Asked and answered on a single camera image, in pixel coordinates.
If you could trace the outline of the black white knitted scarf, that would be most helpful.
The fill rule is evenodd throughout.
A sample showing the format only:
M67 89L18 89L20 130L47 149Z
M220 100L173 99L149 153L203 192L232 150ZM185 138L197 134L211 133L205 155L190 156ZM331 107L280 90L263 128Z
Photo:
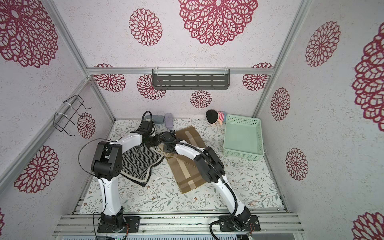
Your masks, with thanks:
M156 149L139 145L123 153L123 166L120 175L133 183L145 187L152 175L152 168L164 160L164 155Z

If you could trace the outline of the brown beige striped scarf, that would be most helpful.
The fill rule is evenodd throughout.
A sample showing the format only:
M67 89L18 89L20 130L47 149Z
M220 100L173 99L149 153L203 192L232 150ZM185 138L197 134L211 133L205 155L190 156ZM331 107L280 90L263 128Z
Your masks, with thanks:
M176 131L176 137L199 148L206 147L202 137L193 126ZM206 183L193 160L183 155L166 152L163 144L160 144L160 150L165 155L182 194Z

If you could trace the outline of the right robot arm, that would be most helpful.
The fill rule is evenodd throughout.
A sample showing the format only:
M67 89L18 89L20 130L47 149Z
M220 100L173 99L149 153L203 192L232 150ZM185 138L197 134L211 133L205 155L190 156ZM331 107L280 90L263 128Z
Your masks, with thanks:
M199 148L176 138L173 132L162 132L158 141L167 151L194 161L201 177L212 184L226 203L229 218L238 228L244 228L252 217L250 210L237 196L226 176L225 166L211 147Z

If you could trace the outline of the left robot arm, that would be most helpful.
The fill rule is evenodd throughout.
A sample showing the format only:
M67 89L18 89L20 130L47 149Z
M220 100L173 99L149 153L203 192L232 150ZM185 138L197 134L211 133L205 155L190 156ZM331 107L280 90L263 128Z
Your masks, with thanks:
M123 167L123 153L142 144L144 137L154 133L153 121L142 120L139 128L125 137L98 143L91 170L101 186L103 211L101 220L105 224L121 227L124 222L123 207L119 198L118 176Z

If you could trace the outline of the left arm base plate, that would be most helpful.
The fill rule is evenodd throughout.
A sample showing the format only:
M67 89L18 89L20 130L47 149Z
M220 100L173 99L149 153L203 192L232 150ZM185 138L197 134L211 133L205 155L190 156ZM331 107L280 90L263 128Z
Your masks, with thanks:
M141 218L139 216L124 217L117 225L108 224L102 221L97 229L97 233L137 233L139 231Z

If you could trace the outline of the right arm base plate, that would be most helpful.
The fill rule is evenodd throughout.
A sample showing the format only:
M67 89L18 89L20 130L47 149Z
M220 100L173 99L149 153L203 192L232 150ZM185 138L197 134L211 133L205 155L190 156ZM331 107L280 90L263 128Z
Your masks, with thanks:
M261 230L259 219L256 215L251 215L245 224L236 223L234 219L224 221L226 217L219 216L221 232L259 232Z

